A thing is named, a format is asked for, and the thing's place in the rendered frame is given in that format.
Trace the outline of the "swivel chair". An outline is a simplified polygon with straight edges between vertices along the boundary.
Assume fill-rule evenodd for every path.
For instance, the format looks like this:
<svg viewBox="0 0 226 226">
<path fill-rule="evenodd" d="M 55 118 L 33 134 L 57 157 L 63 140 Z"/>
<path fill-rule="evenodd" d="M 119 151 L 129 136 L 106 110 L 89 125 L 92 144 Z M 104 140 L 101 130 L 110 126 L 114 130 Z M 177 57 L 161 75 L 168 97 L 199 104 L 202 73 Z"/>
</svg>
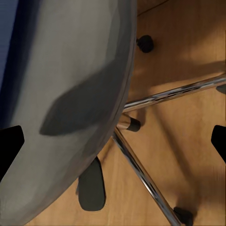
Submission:
<svg viewBox="0 0 226 226">
<path fill-rule="evenodd" d="M 21 126 L 24 144 L 0 182 L 0 226 L 25 226 L 78 179 L 82 209 L 106 202 L 97 155 L 112 137 L 170 226 L 193 226 L 172 209 L 119 129 L 125 113 L 216 87 L 226 73 L 127 102 L 137 39 L 137 0 L 19 0 L 0 93 L 0 130 Z"/>
</svg>

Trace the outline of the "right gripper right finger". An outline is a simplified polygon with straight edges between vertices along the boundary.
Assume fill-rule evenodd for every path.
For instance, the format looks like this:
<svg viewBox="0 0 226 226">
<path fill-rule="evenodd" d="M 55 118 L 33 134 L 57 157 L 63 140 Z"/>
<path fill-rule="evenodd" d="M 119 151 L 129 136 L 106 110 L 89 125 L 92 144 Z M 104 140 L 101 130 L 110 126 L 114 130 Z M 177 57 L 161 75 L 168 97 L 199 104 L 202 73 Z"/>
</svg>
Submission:
<svg viewBox="0 0 226 226">
<path fill-rule="evenodd" d="M 216 125 L 212 132 L 211 142 L 226 163 L 226 127 Z"/>
</svg>

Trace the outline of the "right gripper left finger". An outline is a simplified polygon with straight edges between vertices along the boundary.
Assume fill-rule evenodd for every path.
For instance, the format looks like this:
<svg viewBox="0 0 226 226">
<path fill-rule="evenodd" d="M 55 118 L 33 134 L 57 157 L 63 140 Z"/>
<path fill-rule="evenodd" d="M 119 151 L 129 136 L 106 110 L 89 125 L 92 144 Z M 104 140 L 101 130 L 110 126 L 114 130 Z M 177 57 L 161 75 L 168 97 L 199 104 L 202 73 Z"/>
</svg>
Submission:
<svg viewBox="0 0 226 226">
<path fill-rule="evenodd" d="M 21 126 L 0 130 L 0 182 L 23 144 L 24 135 Z"/>
</svg>

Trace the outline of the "folder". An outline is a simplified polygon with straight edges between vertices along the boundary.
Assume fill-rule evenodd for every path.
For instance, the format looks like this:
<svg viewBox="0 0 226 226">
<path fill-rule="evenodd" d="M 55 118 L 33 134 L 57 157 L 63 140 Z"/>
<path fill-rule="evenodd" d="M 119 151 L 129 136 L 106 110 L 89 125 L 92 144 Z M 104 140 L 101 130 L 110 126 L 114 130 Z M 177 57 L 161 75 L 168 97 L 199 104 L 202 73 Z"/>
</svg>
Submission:
<svg viewBox="0 0 226 226">
<path fill-rule="evenodd" d="M 0 0 L 0 93 L 19 0 Z"/>
</svg>

